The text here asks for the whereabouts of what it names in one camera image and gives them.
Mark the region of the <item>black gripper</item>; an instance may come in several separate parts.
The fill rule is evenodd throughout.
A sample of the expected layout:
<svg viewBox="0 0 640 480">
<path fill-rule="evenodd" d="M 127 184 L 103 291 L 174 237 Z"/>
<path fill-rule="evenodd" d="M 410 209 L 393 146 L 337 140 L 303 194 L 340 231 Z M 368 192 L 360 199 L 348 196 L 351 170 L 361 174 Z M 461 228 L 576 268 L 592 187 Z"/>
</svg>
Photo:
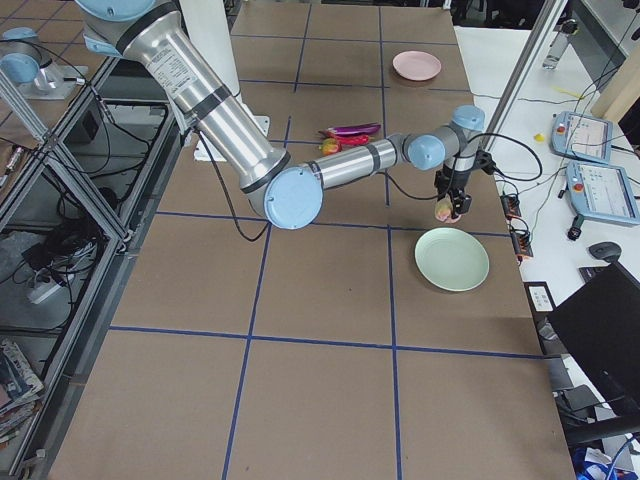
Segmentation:
<svg viewBox="0 0 640 480">
<path fill-rule="evenodd" d="M 466 214 L 472 204 L 472 197 L 464 194 L 464 174 L 455 170 L 436 172 L 434 186 L 437 190 L 437 205 L 445 205 L 452 199 L 452 217 Z"/>
</svg>

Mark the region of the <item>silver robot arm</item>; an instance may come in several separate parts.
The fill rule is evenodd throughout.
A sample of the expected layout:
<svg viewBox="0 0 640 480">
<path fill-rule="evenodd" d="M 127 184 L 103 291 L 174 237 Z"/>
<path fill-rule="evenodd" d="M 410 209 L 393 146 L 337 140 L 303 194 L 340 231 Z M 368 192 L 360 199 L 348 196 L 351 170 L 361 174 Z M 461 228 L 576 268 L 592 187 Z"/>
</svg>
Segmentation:
<svg viewBox="0 0 640 480">
<path fill-rule="evenodd" d="M 294 165 L 273 146 L 239 94 L 225 10 L 201 1 L 82 1 L 85 43 L 93 52 L 142 64 L 205 148 L 215 148 L 239 177 L 253 210 L 281 229 L 299 229 L 319 214 L 324 192 L 401 162 L 435 170 L 449 218 L 467 212 L 464 188 L 478 167 L 485 114 L 458 107 L 431 133 L 392 135 L 319 160 Z"/>
</svg>

